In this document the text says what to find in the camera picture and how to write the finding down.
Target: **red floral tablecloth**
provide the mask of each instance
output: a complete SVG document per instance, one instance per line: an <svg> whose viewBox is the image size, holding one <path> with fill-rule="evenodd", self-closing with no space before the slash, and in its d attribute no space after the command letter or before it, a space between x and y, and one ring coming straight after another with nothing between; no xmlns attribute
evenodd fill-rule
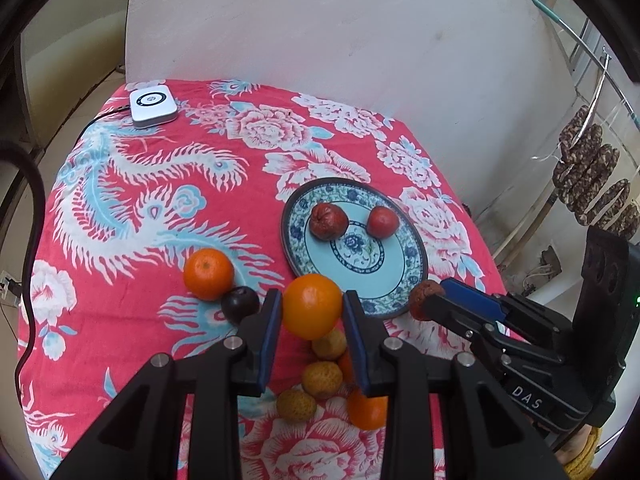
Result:
<svg viewBox="0 0 640 480"><path fill-rule="evenodd" d="M127 84L104 110L158 83ZM217 303L185 290L181 269L192 251L225 251L238 281L262 295L292 280L280 214L305 182L341 176L371 184L415 223L432 278L504 291L478 230L401 122L241 81L166 84L178 101L176 121L146 130L135 130L126 112L98 121L68 156L47 202L31 282L36 346L20 377L29 436L47 478L151 355L194 355L234 331ZM408 314L386 325L430 354L451 357L465 347ZM24 346L25 322L19 330ZM352 426L345 390L320 402L306 424L278 418L276 395L298 384L313 360L308 343L283 329L267 392L239 400L246 480L379 477L385 430ZM437 410L433 419L442 476ZM189 431L188 407L182 478Z"/></svg>

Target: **white device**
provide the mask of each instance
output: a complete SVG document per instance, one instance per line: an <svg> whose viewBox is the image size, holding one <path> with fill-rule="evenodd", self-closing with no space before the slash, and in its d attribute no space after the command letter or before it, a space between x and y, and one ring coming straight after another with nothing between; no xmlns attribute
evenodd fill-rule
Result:
<svg viewBox="0 0 640 480"><path fill-rule="evenodd" d="M150 86L129 94L135 128L164 124L178 117L178 106L167 85Z"/></svg>

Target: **black cable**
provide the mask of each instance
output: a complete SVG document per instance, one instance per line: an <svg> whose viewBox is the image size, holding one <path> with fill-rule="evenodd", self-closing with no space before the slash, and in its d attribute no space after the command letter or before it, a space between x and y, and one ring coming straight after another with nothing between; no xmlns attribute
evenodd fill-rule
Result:
<svg viewBox="0 0 640 480"><path fill-rule="evenodd" d="M121 106L119 108L114 108L113 110L110 110L108 112L105 112L103 114L98 115L97 117L94 117L93 119L91 119L88 123L87 126L85 126L82 131L80 132L80 135L78 135L78 138L76 139L76 142L74 143L74 146L78 143L78 140L80 140L80 137L82 137L82 135L85 133L85 131L87 130L87 128L89 126L91 126L92 124L94 124L96 121L99 121L100 119L113 115L113 114L117 114L119 112L125 112L126 110L129 110L131 108L130 105L124 105Z"/></svg>
<svg viewBox="0 0 640 480"><path fill-rule="evenodd" d="M2 311L2 317L4 317L4 320L6 321L7 325L9 326L9 330L11 330L11 333L14 335L15 342L18 342L18 336L15 335L14 327L11 326L11 323L9 322L8 317L4 313L4 303L0 303L0 310Z"/></svg>
<svg viewBox="0 0 640 480"><path fill-rule="evenodd" d="M36 342L36 320L33 315L33 305L31 304L30 293L31 273L33 272L33 263L35 262L36 251L38 250L38 244L40 243L40 235L42 234L42 228L44 227L46 195L44 191L44 184L42 183L42 177L40 176L40 171L38 170L35 161L20 146L7 140L0 139L0 160L13 164L18 169L18 172L27 180L33 197L33 221L31 222L31 233L29 234L27 250L24 255L24 263L22 265L22 290L24 291L22 301L24 303L24 310L26 312L27 323L29 325L29 339L27 341L27 348L24 349L23 354L18 360L18 364L15 366L14 373L15 393L18 396L18 402L22 405L22 396L20 394L20 372L29 358L29 355L31 355L33 346Z"/></svg>

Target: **blue and white plate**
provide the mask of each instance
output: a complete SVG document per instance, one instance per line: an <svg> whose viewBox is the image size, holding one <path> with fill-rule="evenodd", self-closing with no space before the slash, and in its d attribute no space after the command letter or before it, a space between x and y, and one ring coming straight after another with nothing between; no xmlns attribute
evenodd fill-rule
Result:
<svg viewBox="0 0 640 480"><path fill-rule="evenodd" d="M309 231L311 210L319 202L340 206L349 218L347 232L323 242ZM367 234L370 211L392 209L400 227L386 240ZM280 223L289 265L297 276L316 272L341 290L355 290L368 316L391 318L405 312L409 292L428 275L427 254L411 221L382 193L354 180L319 178L291 195Z"/></svg>

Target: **metal bolt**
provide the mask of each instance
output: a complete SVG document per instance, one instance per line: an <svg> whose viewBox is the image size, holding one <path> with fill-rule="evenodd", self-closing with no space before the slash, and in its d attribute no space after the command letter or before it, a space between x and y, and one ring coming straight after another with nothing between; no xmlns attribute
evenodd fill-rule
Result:
<svg viewBox="0 0 640 480"><path fill-rule="evenodd" d="M162 368L163 366L166 366L166 364L169 362L169 356L167 354L156 354L151 358L151 364L153 366L155 366L156 368Z"/></svg>
<svg viewBox="0 0 640 480"><path fill-rule="evenodd" d="M402 348L402 340L397 337L387 337L384 345L389 348L389 350L399 350Z"/></svg>
<svg viewBox="0 0 640 480"><path fill-rule="evenodd" d="M235 350L236 348L240 348L243 342L244 341L242 341L241 337L238 337L237 335L233 335L225 339L224 345L225 345L225 348L229 348L229 350Z"/></svg>
<svg viewBox="0 0 640 480"><path fill-rule="evenodd" d="M467 368L473 366L476 362L474 355L469 352L460 352L459 354L456 354L456 359L461 365Z"/></svg>

